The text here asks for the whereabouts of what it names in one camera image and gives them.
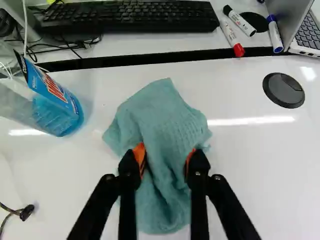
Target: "laptop keyboard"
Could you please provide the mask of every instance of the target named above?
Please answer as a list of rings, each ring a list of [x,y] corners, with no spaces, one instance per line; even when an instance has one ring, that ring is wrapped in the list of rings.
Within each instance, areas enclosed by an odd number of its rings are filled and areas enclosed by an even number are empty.
[[[304,18],[295,39],[299,46],[320,50],[320,30],[310,13]]]

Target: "blue cleaning cloth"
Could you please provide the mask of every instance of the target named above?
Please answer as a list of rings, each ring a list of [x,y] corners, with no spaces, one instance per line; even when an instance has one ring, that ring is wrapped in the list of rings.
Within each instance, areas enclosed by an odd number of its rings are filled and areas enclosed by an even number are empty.
[[[154,81],[122,103],[103,140],[122,157],[143,142],[148,168],[136,192],[139,230],[176,232],[190,222],[184,165],[211,136],[206,117],[184,102],[170,78]]]

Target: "red marker cap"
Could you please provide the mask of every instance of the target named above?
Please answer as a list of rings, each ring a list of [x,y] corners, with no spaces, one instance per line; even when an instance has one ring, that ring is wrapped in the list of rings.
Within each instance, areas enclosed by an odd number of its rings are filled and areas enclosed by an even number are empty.
[[[234,45],[233,50],[237,58],[241,58],[245,55],[245,50],[240,43],[237,43],[236,45]]]

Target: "desk surface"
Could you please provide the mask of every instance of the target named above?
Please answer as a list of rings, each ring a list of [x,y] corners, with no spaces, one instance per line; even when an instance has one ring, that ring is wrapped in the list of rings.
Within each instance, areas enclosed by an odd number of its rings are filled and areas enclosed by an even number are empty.
[[[282,72],[304,88],[305,103],[286,109],[271,102],[263,78]],[[119,159],[102,141],[117,106],[148,83],[171,77],[213,133],[211,174],[223,174],[264,240],[318,240],[320,228],[320,69],[303,56],[249,57],[122,66],[50,74],[79,98],[86,123],[56,138],[0,119],[2,202],[38,206],[22,223],[12,218],[6,240],[65,239],[100,177]],[[226,240],[208,203],[210,239]],[[119,207],[111,210],[101,239],[116,240]],[[167,240],[189,239],[189,226]],[[140,240],[164,236],[139,233]]]
[[[255,12],[268,16],[267,8],[257,0],[210,0],[212,7],[221,20],[226,18],[222,9],[230,4],[237,12]],[[235,24],[231,23],[243,47],[270,47],[268,32],[247,37]],[[91,49],[77,50],[82,58],[97,58],[122,55],[170,53],[196,50],[228,49],[230,45],[218,27],[211,33],[162,33],[162,34],[105,34],[102,41]],[[54,62],[78,57],[70,50],[37,54],[38,62]]]

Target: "white cable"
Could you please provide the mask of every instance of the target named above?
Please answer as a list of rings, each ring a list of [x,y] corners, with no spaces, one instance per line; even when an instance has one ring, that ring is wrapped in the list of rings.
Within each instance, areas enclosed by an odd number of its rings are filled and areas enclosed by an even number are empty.
[[[40,67],[40,66],[36,66],[38,69],[41,69],[42,71],[46,72],[46,73],[50,73],[50,71],[48,71],[47,69]]]
[[[6,70],[6,72],[8,73],[8,77],[10,79],[12,79],[12,72],[11,72],[11,69],[9,68],[10,72],[8,71],[8,68],[2,63],[0,62],[0,65],[3,67],[4,70]]]
[[[23,56],[27,56],[27,41],[28,41],[28,18],[27,18],[27,5],[26,0],[22,0],[23,13],[24,13],[24,46],[23,46]]]

